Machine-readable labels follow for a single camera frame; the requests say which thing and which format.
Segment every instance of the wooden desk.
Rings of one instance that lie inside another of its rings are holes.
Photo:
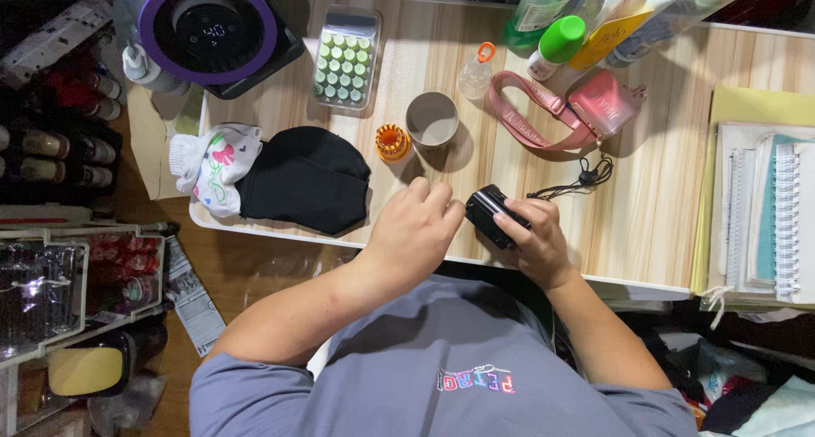
[[[331,237],[294,224],[238,216],[216,219],[193,197],[190,215],[197,224],[361,247],[391,195],[419,175],[431,183],[450,183],[455,197],[462,201],[489,183],[519,198],[576,179],[579,154],[538,157],[498,124],[488,102],[471,102],[455,88],[461,65],[484,41],[496,43],[493,72],[509,69],[526,74],[526,59],[497,44],[512,12],[508,6],[424,0],[278,3],[287,13],[308,21],[302,27],[309,54],[237,100],[207,96],[201,128],[237,121],[262,127],[266,139],[302,125],[321,126],[340,134],[354,144],[372,169],[368,221],[342,236]],[[326,6],[331,3],[374,8],[383,16],[377,92],[368,108],[359,113],[326,108],[310,99],[318,38]],[[744,27],[699,26],[633,67],[617,71],[618,78],[628,85],[646,84],[649,98],[637,120],[602,146],[615,161],[614,176],[590,195],[555,199],[570,256],[587,278],[668,291],[681,288],[686,294],[713,87],[724,84],[815,93],[813,60],[815,39],[811,37]],[[559,82],[564,80],[553,80],[555,90],[562,87]],[[418,152],[397,165],[382,163],[373,148],[376,129],[386,122],[403,125],[410,101],[432,90],[450,96],[461,116],[452,144],[442,151]],[[560,138],[567,133],[565,126],[543,109],[530,108],[531,102],[520,90],[507,89],[505,95],[545,136]],[[594,165],[600,152],[591,150],[586,157]],[[490,246],[487,248],[473,225],[464,221],[448,258],[495,265]]]

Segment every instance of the pink bow print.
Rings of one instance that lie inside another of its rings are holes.
[[[223,163],[226,166],[229,166],[229,162],[235,161],[235,158],[232,154],[235,153],[235,150],[232,148],[231,144],[227,144],[227,147],[223,149],[223,151],[215,151],[212,153],[212,158],[219,163]]]

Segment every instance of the pink strap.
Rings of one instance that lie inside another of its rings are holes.
[[[532,98],[532,101],[575,131],[559,143],[552,144],[547,141],[511,104],[501,98],[499,88],[504,80],[507,81],[507,86],[523,90]],[[565,101],[562,98],[543,87],[535,86],[535,84],[521,78],[512,71],[501,71],[493,76],[490,87],[490,103],[492,103],[495,112],[498,113],[498,120],[521,144],[530,148],[546,149],[547,151],[562,151],[583,148],[597,139],[596,134],[577,117],[577,114],[565,107]]]

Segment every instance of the finger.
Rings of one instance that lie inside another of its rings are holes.
[[[450,202],[450,205],[444,210],[443,222],[444,225],[447,226],[452,233],[455,234],[458,231],[458,227],[461,227],[461,223],[464,221],[464,203],[459,202],[458,200],[454,200]]]
[[[550,218],[554,219],[555,222],[560,221],[560,211],[555,203],[540,200],[539,198],[527,198],[525,202],[535,205],[539,210],[544,211]]]
[[[529,221],[533,229],[541,229],[549,221],[549,215],[546,214],[546,211],[541,210],[527,200],[511,200],[508,198],[504,201],[504,205]]]
[[[423,178],[422,176],[413,179],[413,182],[410,183],[410,187],[407,188],[407,196],[420,203],[424,202],[428,194],[430,194],[430,182],[427,178]]]
[[[453,188],[450,187],[450,184],[439,182],[436,184],[436,187],[430,191],[427,200],[424,202],[430,204],[437,213],[444,214],[444,210],[447,208],[447,205],[450,204],[452,198]]]
[[[515,241],[519,248],[529,248],[535,244],[535,234],[523,228],[521,224],[516,223],[509,216],[503,213],[495,213],[492,219],[504,233]]]

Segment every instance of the white fabric with print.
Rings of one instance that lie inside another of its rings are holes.
[[[260,148],[261,129],[221,124],[197,138],[177,134],[169,144],[169,170],[178,176],[176,187],[193,193],[219,218],[240,213],[235,182],[252,168]]]

